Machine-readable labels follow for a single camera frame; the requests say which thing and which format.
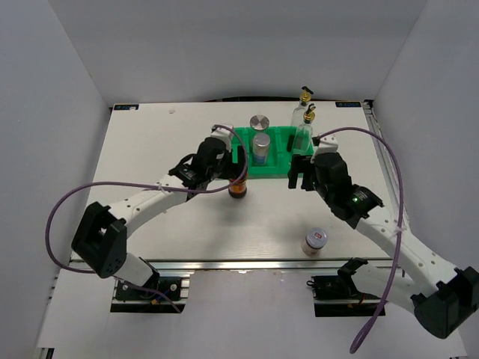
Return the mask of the red-lid dark sauce jar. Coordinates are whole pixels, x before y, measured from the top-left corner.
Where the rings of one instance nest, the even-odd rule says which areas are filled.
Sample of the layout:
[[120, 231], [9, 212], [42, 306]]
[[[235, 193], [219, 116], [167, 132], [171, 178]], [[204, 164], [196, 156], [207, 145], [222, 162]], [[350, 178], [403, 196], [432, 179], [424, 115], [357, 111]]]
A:
[[233, 184], [233, 181], [230, 181], [230, 185], [228, 187], [228, 194], [234, 199], [242, 199], [246, 196], [247, 193], [247, 185], [246, 180], [242, 179], [239, 182]]

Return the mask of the clear glass cruet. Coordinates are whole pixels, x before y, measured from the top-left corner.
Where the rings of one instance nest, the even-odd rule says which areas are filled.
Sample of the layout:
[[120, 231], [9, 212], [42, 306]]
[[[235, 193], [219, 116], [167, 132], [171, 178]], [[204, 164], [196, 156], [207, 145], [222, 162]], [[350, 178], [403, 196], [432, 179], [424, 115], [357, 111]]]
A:
[[315, 108], [315, 104], [311, 103], [302, 115], [302, 122], [296, 127], [292, 146], [294, 155], [306, 155], [308, 152], [313, 134], [312, 122], [315, 118]]

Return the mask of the blue-label white shaker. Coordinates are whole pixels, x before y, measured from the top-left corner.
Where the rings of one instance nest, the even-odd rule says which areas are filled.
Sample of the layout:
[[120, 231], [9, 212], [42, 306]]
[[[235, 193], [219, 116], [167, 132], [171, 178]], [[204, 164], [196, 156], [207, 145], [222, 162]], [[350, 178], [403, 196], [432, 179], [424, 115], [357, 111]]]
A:
[[265, 165], [270, 147], [271, 139], [266, 133], [257, 133], [252, 140], [253, 162], [256, 165]]

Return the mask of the silver-lid white powder jar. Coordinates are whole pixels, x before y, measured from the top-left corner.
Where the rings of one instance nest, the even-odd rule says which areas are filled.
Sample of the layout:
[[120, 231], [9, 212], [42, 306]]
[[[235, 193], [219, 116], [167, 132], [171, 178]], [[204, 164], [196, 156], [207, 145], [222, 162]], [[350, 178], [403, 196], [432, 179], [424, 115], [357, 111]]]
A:
[[251, 137], [253, 138], [258, 133], [265, 132], [270, 125], [269, 118], [262, 114], [256, 114], [251, 117], [249, 126], [251, 128]]

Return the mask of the glass cruet with dark spice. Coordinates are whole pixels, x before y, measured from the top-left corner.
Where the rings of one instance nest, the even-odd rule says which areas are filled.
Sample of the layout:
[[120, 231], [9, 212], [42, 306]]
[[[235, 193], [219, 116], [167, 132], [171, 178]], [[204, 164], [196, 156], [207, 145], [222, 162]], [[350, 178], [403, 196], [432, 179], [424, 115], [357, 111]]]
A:
[[302, 123], [303, 120], [303, 115], [308, 109], [309, 102], [311, 101], [311, 97], [314, 94], [314, 92], [308, 88], [307, 86], [302, 87], [302, 92], [299, 96], [299, 104], [298, 106], [293, 110], [292, 114], [292, 119], [290, 125], [294, 128], [294, 130], [291, 131], [288, 142], [287, 142], [287, 151], [289, 153], [292, 153], [293, 150], [293, 141], [295, 138], [296, 134], [296, 129], [297, 127]]

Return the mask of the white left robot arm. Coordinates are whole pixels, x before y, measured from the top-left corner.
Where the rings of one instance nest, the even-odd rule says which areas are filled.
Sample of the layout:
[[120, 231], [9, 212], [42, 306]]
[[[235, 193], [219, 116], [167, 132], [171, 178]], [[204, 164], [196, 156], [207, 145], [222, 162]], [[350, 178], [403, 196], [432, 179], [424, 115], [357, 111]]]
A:
[[203, 194], [213, 180], [243, 179], [247, 153], [243, 145], [237, 152], [233, 154], [229, 139], [210, 136], [154, 187], [109, 205], [90, 204], [73, 237], [73, 252], [99, 277], [115, 277], [141, 298], [151, 298], [158, 290], [159, 273], [128, 252], [128, 238], [156, 216]]

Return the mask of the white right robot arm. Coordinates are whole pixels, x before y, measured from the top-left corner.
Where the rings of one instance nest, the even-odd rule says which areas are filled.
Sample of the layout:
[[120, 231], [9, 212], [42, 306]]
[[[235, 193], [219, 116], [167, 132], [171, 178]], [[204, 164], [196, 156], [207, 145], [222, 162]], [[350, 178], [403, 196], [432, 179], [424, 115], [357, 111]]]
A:
[[408, 274], [392, 284], [389, 300], [414, 315], [434, 337], [445, 339], [478, 310], [478, 271], [460, 269], [400, 227], [382, 200], [356, 185], [339, 153], [295, 155], [288, 186], [315, 191], [332, 214], [369, 238]]

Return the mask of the green three-compartment tray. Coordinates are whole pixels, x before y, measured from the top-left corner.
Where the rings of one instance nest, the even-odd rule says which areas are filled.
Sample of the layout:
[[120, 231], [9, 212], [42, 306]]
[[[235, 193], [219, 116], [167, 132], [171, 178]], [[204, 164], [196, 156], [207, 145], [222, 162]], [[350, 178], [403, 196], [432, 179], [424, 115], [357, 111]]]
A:
[[292, 153], [287, 150], [290, 137], [296, 134], [296, 128], [292, 126], [273, 126], [266, 129], [270, 144], [264, 164], [255, 162], [252, 155], [253, 138], [258, 133], [251, 127], [235, 128], [241, 137], [248, 152], [248, 178], [249, 179], [279, 179], [286, 178], [290, 170]]

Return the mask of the red-label lid small jar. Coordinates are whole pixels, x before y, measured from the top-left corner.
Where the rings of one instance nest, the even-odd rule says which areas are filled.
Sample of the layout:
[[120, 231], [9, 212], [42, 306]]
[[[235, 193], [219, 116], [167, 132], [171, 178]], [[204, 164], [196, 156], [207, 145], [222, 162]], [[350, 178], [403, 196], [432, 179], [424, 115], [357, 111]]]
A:
[[319, 227], [315, 227], [307, 233], [301, 244], [301, 248], [307, 256], [315, 256], [326, 246], [327, 241], [328, 237], [326, 232]]

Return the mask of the right blue table sticker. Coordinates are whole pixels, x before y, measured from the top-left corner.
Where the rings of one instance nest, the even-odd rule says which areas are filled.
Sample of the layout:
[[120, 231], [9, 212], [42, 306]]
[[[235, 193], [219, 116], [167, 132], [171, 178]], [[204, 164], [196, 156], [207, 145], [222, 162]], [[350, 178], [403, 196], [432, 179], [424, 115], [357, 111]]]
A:
[[361, 108], [362, 104], [357, 101], [337, 101], [335, 102], [337, 108]]

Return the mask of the aluminium side rail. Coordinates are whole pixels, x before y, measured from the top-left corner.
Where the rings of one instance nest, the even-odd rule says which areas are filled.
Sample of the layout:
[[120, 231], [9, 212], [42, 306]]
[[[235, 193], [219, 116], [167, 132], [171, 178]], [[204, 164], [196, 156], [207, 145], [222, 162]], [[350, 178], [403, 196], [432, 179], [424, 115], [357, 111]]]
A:
[[[374, 112], [373, 101], [370, 99], [364, 100], [362, 102], [362, 108], [366, 117], [369, 130], [374, 134], [378, 135], [380, 138], [383, 138], [382, 130], [380, 129], [379, 122]], [[400, 189], [394, 162], [391, 155], [389, 154], [389, 151], [386, 149], [386, 147], [382, 144], [381, 141], [373, 138], [373, 143], [376, 149], [376, 154], [379, 159], [379, 164], [382, 169], [383, 176], [385, 177], [386, 187], [388, 189], [388, 195], [391, 199], [394, 214], [397, 215], [399, 210]]]

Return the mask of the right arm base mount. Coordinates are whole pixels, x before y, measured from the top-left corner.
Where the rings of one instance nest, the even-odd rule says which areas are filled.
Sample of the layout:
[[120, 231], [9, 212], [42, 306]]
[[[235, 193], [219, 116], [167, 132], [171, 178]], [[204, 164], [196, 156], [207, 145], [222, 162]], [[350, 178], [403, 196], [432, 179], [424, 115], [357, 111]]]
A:
[[352, 258], [334, 275], [313, 276], [306, 282], [314, 298], [317, 318], [369, 317], [375, 312], [379, 297], [359, 292], [352, 276], [368, 264], [367, 260]]

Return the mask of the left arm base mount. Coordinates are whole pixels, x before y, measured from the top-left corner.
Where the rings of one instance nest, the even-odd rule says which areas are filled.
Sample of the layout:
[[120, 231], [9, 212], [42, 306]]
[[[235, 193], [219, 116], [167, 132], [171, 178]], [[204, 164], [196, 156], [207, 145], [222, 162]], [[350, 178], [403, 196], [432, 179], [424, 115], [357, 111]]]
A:
[[115, 278], [110, 311], [112, 313], [181, 314], [186, 306], [186, 278], [162, 275], [149, 262], [153, 274], [145, 286]]

